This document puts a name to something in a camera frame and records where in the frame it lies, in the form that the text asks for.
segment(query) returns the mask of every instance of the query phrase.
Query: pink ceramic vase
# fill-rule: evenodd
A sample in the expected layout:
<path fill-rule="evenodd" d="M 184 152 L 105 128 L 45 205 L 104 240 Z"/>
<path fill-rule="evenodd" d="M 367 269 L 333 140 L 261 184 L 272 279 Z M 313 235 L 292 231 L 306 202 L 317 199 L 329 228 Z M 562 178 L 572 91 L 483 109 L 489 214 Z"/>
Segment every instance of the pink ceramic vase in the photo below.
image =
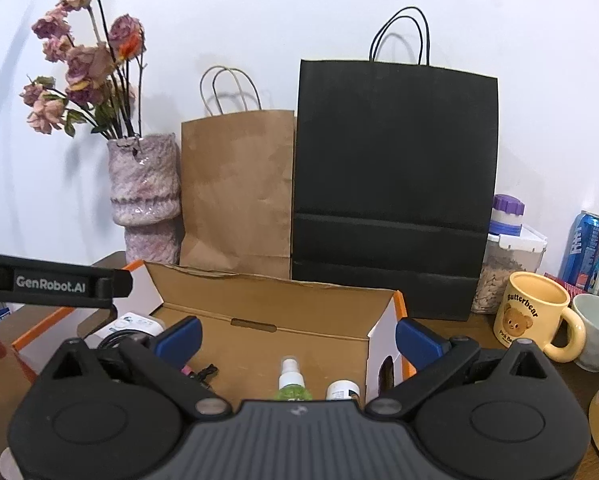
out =
<path fill-rule="evenodd" d="M 126 228 L 126 260 L 176 264 L 182 212 L 174 134 L 108 141 L 113 221 Z"/>

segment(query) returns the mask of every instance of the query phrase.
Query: blue can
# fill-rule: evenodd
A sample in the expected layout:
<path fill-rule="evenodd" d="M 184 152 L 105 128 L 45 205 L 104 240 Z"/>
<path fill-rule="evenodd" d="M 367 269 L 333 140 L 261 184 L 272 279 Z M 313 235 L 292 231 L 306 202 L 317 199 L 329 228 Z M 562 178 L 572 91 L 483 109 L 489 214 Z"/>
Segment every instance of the blue can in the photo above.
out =
<path fill-rule="evenodd" d="M 575 220 L 575 231 L 561 279 L 582 290 L 589 290 L 598 251 L 599 216 L 582 211 Z"/>

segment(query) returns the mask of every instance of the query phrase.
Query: open box flap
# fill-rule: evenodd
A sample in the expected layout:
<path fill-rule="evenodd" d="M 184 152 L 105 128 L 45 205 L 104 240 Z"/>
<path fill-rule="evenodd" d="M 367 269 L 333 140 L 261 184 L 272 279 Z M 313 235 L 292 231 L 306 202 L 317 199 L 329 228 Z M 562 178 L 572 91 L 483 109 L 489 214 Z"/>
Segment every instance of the open box flap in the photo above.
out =
<path fill-rule="evenodd" d="M 146 266 L 165 303 L 294 332 L 367 339 L 394 294 L 386 289 Z"/>

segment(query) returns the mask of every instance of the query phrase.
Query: white cup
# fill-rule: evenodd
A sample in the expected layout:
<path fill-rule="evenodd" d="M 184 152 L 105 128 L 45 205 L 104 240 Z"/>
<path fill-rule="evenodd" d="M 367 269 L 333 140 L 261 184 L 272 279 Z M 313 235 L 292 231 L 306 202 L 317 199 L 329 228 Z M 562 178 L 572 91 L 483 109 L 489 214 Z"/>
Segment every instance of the white cup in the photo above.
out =
<path fill-rule="evenodd" d="M 573 298 L 573 310 L 586 327 L 586 343 L 575 364 L 586 371 L 599 372 L 599 296 L 578 294 Z"/>

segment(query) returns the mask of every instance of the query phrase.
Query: paper bag handle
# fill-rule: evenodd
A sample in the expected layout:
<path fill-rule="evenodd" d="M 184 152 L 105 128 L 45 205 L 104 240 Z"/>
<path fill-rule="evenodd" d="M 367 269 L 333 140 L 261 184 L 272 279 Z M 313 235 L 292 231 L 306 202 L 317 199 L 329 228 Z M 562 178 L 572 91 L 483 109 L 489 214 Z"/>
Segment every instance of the paper bag handle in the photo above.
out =
<path fill-rule="evenodd" d="M 424 27 L 426 28 L 426 66 L 431 65 L 431 32 L 430 32 L 430 29 L 428 26 L 428 20 L 426 19 L 426 16 L 422 12 L 422 9 L 420 9 L 419 7 L 415 7 L 415 6 L 408 6 L 408 7 L 404 7 L 403 9 L 398 10 L 396 13 L 393 14 L 393 16 L 386 23 L 384 23 L 384 25 L 382 25 L 382 27 L 379 29 L 379 31 L 377 32 L 377 34 L 375 35 L 375 38 L 373 38 L 373 41 L 371 43 L 371 50 L 369 51 L 369 61 L 374 61 L 375 57 L 377 57 L 377 51 L 379 50 L 379 45 L 381 44 L 381 40 L 384 38 L 384 35 L 387 32 L 388 28 L 390 28 L 390 26 L 394 22 L 396 22 L 397 20 L 399 20 L 401 18 L 410 18 L 411 20 L 413 20 L 415 22 L 415 24 L 417 25 L 417 29 L 419 30 L 419 33 L 420 33 L 420 41 L 422 42 L 421 43 L 422 47 L 420 48 L 420 57 L 419 57 L 418 64 L 422 63 L 422 50 L 423 50 L 422 28 L 420 27 L 417 20 L 415 18 L 413 18 L 412 16 L 400 16 L 399 15 L 400 13 L 404 12 L 404 10 L 409 10 L 409 9 L 414 9 L 422 15 Z"/>
<path fill-rule="evenodd" d="M 241 70 L 239 68 L 223 68 L 222 70 L 220 70 L 219 72 L 217 72 L 215 74 L 215 77 L 213 78 L 213 85 L 212 85 L 213 86 L 213 93 L 215 94 L 215 100 L 217 101 L 217 107 L 219 108 L 219 111 L 221 111 L 222 114 L 224 113 L 224 110 L 222 110 L 221 104 L 219 103 L 219 97 L 217 97 L 217 90 L 215 89 L 215 81 L 217 81 L 217 77 L 222 72 L 232 71 L 232 70 L 234 70 L 235 72 L 239 72 L 244 77 L 246 77 L 246 79 L 248 79 L 248 82 L 250 83 L 250 86 L 252 86 L 252 89 L 255 92 L 255 97 L 257 98 L 257 107 L 261 110 L 262 109 L 262 100 L 260 99 L 259 92 L 257 91 L 257 87 L 255 86 L 255 83 L 252 81 L 252 79 L 250 78 L 250 76 L 246 72 L 244 72 L 243 70 Z M 241 92 L 241 97 L 242 97 L 242 102 L 244 103 L 244 108 L 246 108 L 246 111 L 248 111 L 248 105 L 246 104 L 246 97 L 244 96 L 243 92 Z"/>
<path fill-rule="evenodd" d="M 219 74 L 221 74 L 222 72 L 229 72 L 231 76 L 233 76 L 234 82 L 237 85 L 237 89 L 239 92 L 240 97 L 242 98 L 242 102 L 244 103 L 244 108 L 246 109 L 246 111 L 248 111 L 248 105 L 246 103 L 246 95 L 244 94 L 244 90 L 242 89 L 241 84 L 239 83 L 239 79 L 238 77 L 235 75 L 235 72 L 239 72 L 240 74 L 243 74 L 249 81 L 250 85 L 252 86 L 252 89 L 255 92 L 255 96 L 257 97 L 257 105 L 259 107 L 259 109 L 262 109 L 262 101 L 260 100 L 260 95 L 259 92 L 257 91 L 257 87 L 255 86 L 254 82 L 252 81 L 252 79 L 250 78 L 250 76 L 244 72 L 243 70 L 239 69 L 239 68 L 229 68 L 227 66 L 224 65 L 214 65 L 212 67 L 210 67 L 208 70 L 206 70 L 206 72 L 204 72 L 201 76 L 201 80 L 199 80 L 199 94 L 201 95 L 201 100 L 204 103 L 204 106 L 206 108 L 206 110 L 208 110 L 208 113 L 213 116 L 214 113 L 212 112 L 212 110 L 210 109 L 210 106 L 208 105 L 208 101 L 206 101 L 206 98 L 204 97 L 204 91 L 203 91 L 203 83 L 204 83 L 204 79 L 206 78 L 206 76 L 208 75 L 209 72 L 211 72 L 212 70 L 215 70 L 216 68 L 219 68 L 220 70 L 215 74 L 214 78 L 213 78 L 213 82 L 212 82 L 212 87 L 213 87 L 213 93 L 215 95 L 215 101 L 217 102 L 217 108 L 219 110 L 219 113 L 224 115 L 224 110 L 221 107 L 221 103 L 219 102 L 219 97 L 217 95 L 217 89 L 215 87 L 215 82 L 217 81 L 217 77 L 219 76 Z"/>

